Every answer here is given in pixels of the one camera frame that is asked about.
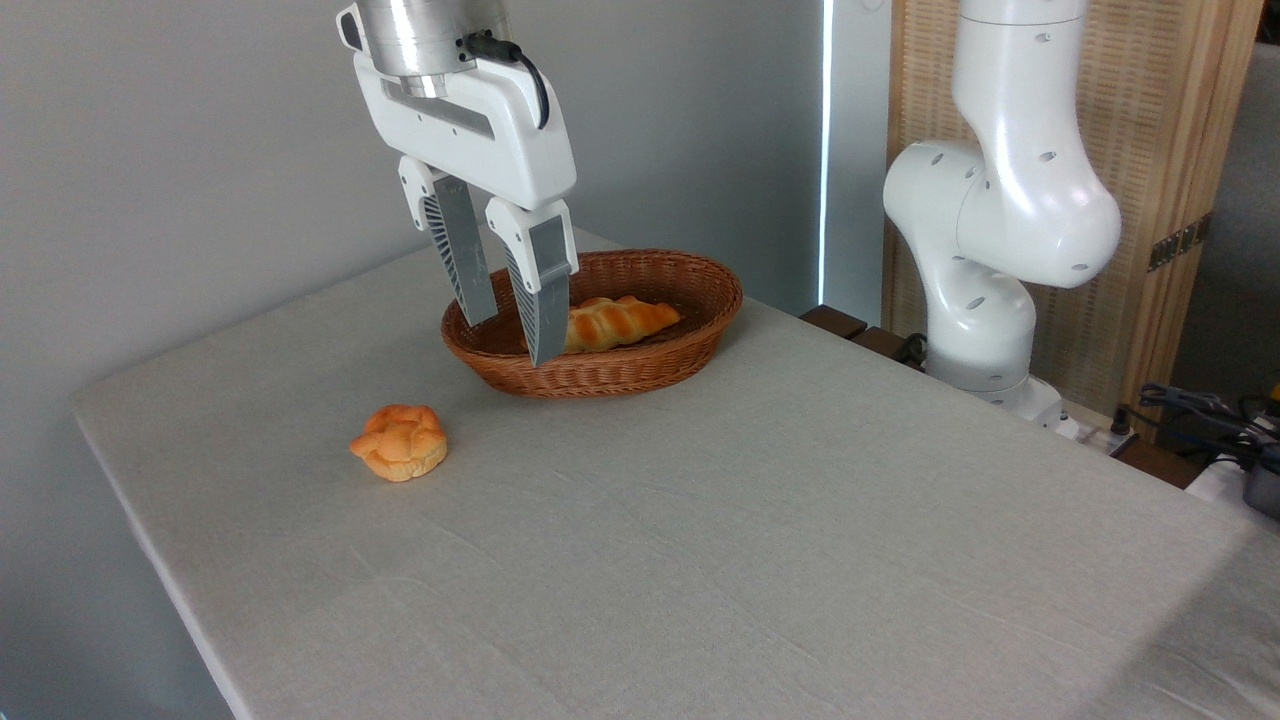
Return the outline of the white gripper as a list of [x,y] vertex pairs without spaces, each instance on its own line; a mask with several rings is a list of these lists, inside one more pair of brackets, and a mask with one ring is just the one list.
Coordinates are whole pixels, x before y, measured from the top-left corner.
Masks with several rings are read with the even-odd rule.
[[562,355],[579,258],[559,199],[577,172],[549,81],[509,55],[506,6],[353,4],[335,22],[378,133],[404,154],[413,223],[439,252],[466,322],[498,314],[472,184],[502,197],[486,219],[506,246],[532,365]]

